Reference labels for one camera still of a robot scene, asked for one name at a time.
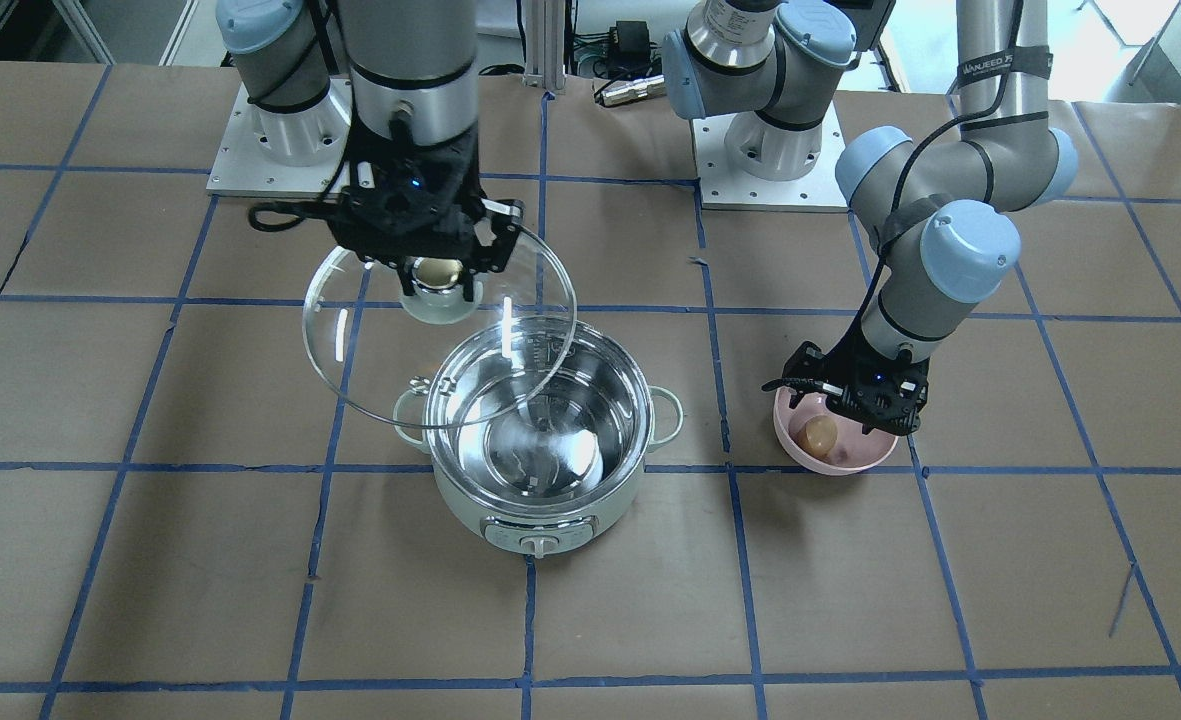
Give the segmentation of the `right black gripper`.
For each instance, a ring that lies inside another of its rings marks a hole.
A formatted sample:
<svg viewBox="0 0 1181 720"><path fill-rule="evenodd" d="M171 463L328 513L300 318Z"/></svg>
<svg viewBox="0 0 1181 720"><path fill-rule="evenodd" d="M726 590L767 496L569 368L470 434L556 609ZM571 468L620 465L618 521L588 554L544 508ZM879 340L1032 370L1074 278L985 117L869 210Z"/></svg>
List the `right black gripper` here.
<svg viewBox="0 0 1181 720"><path fill-rule="evenodd" d="M457 260L463 299L479 301L479 275L505 269L526 205L484 199L477 145L475 129L433 146L354 129L344 152L348 179L326 220L337 246L361 264L394 270L406 297L415 293L412 258ZM489 243L479 240L479 223L491 233Z"/></svg>

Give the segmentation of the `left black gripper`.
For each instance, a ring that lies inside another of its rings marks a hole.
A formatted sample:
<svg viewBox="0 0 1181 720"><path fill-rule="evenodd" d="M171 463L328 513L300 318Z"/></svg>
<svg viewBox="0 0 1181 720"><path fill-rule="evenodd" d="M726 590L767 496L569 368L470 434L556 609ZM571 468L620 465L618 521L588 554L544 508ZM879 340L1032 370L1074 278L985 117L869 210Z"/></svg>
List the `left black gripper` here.
<svg viewBox="0 0 1181 720"><path fill-rule="evenodd" d="M805 395L826 395L828 410L859 420L866 436L873 430L911 436L922 427L920 414L927 405L928 373L928 359L913 364L909 351L888 359L861 334L846 334L826 354L817 343L802 342L779 377L764 382L762 391L787 390L790 410L796 410Z"/></svg>

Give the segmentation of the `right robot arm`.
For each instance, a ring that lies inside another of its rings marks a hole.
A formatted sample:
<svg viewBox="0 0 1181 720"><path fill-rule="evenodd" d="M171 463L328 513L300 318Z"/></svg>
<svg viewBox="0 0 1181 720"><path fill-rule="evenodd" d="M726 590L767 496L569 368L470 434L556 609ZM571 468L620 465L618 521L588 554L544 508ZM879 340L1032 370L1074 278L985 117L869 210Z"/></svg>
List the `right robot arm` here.
<svg viewBox="0 0 1181 720"><path fill-rule="evenodd" d="M257 233L324 222L337 246L392 269L402 299L482 297L505 269L520 202L479 181L479 59L471 1L220 1L265 156L339 158L312 199L262 201Z"/></svg>

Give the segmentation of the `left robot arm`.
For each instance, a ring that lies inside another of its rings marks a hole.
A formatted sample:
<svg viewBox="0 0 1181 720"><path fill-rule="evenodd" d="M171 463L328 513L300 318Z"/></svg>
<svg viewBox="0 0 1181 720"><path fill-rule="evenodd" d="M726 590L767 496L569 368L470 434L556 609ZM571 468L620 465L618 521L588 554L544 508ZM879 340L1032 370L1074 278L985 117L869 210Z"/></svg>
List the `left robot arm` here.
<svg viewBox="0 0 1181 720"><path fill-rule="evenodd" d="M864 432L909 436L927 405L929 355L1018 261L1010 214L1058 199L1078 169L1050 126L1043 1L955 4L960 113L924 140L873 127L834 166L877 256L859 313L831 351L796 348L765 391L823 395ZM668 104L685 120L732 117L724 150L765 181L809 170L826 111L864 45L828 1L700 1L660 46Z"/></svg>

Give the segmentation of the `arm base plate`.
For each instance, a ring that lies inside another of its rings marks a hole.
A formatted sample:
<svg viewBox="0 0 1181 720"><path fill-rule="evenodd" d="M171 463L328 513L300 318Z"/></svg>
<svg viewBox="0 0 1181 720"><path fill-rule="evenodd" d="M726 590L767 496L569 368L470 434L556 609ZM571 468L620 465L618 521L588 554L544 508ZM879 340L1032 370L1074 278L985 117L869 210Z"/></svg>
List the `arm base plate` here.
<svg viewBox="0 0 1181 720"><path fill-rule="evenodd" d="M229 197L307 199L333 177L351 127L351 83L333 79L312 109L270 113L239 87L207 191Z"/></svg>
<svg viewBox="0 0 1181 720"><path fill-rule="evenodd" d="M836 109L802 132L769 126L759 114L691 122L694 166L706 209L842 212L836 179L844 150Z"/></svg>

